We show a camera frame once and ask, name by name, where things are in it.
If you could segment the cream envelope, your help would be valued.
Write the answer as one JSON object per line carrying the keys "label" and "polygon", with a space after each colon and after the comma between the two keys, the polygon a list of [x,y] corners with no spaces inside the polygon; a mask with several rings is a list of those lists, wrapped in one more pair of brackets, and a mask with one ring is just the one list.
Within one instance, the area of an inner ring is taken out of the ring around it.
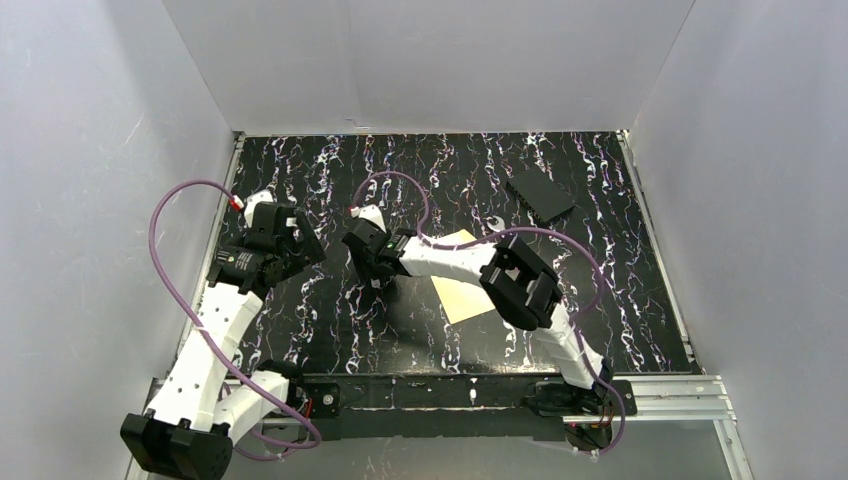
{"label": "cream envelope", "polygon": [[478,285],[437,276],[430,279],[451,325],[495,310],[486,292]]}

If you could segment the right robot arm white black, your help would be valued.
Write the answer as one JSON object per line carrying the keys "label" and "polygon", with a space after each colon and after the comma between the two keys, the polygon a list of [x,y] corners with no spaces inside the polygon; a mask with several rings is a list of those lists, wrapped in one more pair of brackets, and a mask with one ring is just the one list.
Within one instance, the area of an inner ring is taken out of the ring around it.
{"label": "right robot arm white black", "polygon": [[611,388],[604,357],[590,347],[564,305],[558,273],[521,239],[525,231],[515,227],[448,244],[357,219],[343,243],[364,283],[402,275],[480,287],[504,321],[543,344],[567,385],[603,397]]}

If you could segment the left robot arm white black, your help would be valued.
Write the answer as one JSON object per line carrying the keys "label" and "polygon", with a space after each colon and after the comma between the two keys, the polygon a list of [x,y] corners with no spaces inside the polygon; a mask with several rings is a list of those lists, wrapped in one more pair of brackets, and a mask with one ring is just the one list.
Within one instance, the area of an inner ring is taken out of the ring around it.
{"label": "left robot arm white black", "polygon": [[220,479],[235,447],[279,411],[297,421],[305,439],[280,441],[283,454],[317,447],[317,427],[290,399],[297,369],[266,362],[246,374],[234,364],[243,335],[279,283],[324,258],[303,210],[267,191],[235,198],[246,225],[233,243],[218,248],[199,307],[180,295],[161,263],[156,241],[148,247],[156,273],[192,323],[168,376],[141,414],[120,429],[133,459],[151,474],[171,479]]}

